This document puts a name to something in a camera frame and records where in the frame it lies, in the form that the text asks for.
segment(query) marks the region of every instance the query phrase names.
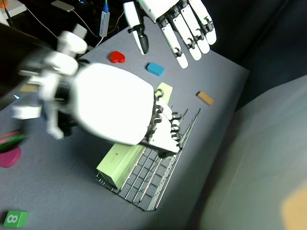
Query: pink round object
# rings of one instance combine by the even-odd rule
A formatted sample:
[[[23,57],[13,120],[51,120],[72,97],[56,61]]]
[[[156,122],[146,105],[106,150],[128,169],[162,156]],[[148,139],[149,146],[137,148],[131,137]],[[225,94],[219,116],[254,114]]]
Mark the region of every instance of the pink round object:
[[[21,150],[19,147],[11,151],[0,153],[0,167],[9,168],[13,166],[20,158]]]

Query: gray table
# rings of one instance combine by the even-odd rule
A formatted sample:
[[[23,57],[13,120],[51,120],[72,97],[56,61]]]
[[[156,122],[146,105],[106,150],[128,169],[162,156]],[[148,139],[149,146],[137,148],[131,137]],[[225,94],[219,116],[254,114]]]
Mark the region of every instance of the gray table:
[[[157,25],[145,20],[150,50],[142,56],[126,30],[84,56],[128,70],[154,87],[165,82],[174,87],[170,104],[176,111],[189,109],[185,124],[201,108],[173,177],[154,212],[143,212],[95,180],[95,168],[111,144],[74,129],[74,135],[55,141],[45,131],[45,121],[31,121],[31,137],[21,145],[22,156],[11,168],[0,168],[0,212],[26,210],[27,229],[182,229],[188,219],[223,135],[232,117],[248,71],[210,51],[193,61],[183,46],[189,66],[181,69]],[[112,64],[108,55],[118,50],[124,64]],[[146,71],[155,62],[165,67],[162,77]],[[204,91],[215,99],[211,107],[195,94]],[[0,127],[12,125],[11,107],[0,112]]]

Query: number 8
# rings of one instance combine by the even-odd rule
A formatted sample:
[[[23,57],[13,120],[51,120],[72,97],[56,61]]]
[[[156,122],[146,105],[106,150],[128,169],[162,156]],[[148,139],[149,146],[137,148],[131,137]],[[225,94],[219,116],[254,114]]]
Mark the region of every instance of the number 8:
[[[13,215],[9,215],[8,216],[8,219],[7,219],[7,222],[8,223],[16,223],[17,222],[17,220],[18,220],[18,216],[13,216]]]

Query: blue block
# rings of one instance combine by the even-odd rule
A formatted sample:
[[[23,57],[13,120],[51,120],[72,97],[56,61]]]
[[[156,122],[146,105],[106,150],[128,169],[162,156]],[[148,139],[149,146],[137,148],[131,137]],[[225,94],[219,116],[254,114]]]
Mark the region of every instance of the blue block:
[[[160,77],[164,72],[164,68],[162,66],[159,66],[159,65],[151,62],[147,66],[147,71]]]

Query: black cable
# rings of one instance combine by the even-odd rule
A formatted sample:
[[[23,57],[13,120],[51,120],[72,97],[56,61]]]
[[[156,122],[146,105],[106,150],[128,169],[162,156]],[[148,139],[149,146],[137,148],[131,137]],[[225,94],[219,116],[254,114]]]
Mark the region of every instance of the black cable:
[[[3,5],[4,5],[4,10],[5,10],[5,12],[6,12],[6,15],[7,15],[8,18],[9,18],[10,26],[13,27],[13,28],[16,28],[16,26],[15,26],[15,24],[13,23],[12,18],[11,18],[11,16],[10,16],[8,10],[7,10],[6,7],[5,7],[4,0],[2,0],[2,2],[3,2]]]

